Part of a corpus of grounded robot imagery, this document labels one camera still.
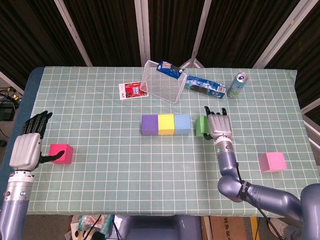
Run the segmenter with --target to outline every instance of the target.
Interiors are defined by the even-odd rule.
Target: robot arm
[[[210,135],[204,134],[204,138],[215,140],[214,147],[222,175],[217,186],[219,192],[234,202],[246,201],[262,210],[299,222],[304,221],[303,229],[306,230],[302,232],[302,239],[320,240],[320,184],[305,187],[300,202],[289,192],[242,181],[232,145],[232,129],[227,111],[223,108],[222,114],[215,114],[207,106],[205,111]]]
[[[41,144],[46,125],[52,113],[37,114],[25,122],[21,135],[14,142],[9,165],[14,169],[8,180],[0,213],[2,240],[21,240],[34,182],[31,174],[40,163],[59,159],[65,151],[55,156],[42,156]]]

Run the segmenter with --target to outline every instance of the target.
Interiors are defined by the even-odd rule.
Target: blue wrapper
[[[177,67],[175,65],[172,65],[167,61],[161,61],[158,67],[156,68],[156,70],[161,73],[167,74],[168,76],[173,77],[175,79],[178,79],[182,74],[182,72],[184,71],[184,69]]]
[[[209,81],[207,79],[188,75],[184,87],[199,93],[208,94],[218,99],[222,99],[226,93],[226,85]]]

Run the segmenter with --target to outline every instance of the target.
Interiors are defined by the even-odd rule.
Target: green grid tablecloth
[[[141,136],[142,114],[190,114],[192,124],[225,107],[244,180],[297,197],[319,182],[298,104],[292,70],[189,68],[229,86],[246,72],[238,99],[216,99],[184,89],[176,104],[154,96],[119,100],[120,83],[139,81],[140,67],[46,67],[32,115],[48,110],[42,152],[50,144],[74,147],[70,165],[45,163],[34,171],[29,214],[254,216],[217,190],[220,173],[213,141],[188,136]],[[284,152],[287,170],[261,173],[258,155]]]

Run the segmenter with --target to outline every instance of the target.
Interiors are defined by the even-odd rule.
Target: green can
[[[237,98],[241,89],[244,88],[248,80],[249,78],[245,72],[239,72],[235,75],[231,86],[226,91],[226,95],[231,99]]]

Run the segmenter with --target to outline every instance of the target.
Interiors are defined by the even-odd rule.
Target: snack package
[[[78,230],[87,231],[93,224],[97,221],[100,215],[84,215],[80,216]],[[104,234],[106,237],[109,236],[109,226],[114,218],[114,215],[106,214],[101,215],[98,222],[94,225],[93,229],[96,229],[97,232]]]
[[[227,86],[215,81],[188,75],[184,87],[199,93],[208,94],[218,99],[222,99],[226,93]]]
[[[167,61],[161,61],[156,70],[161,73],[167,74],[168,76],[173,77],[175,79],[178,79],[184,71],[184,69],[174,66]]]

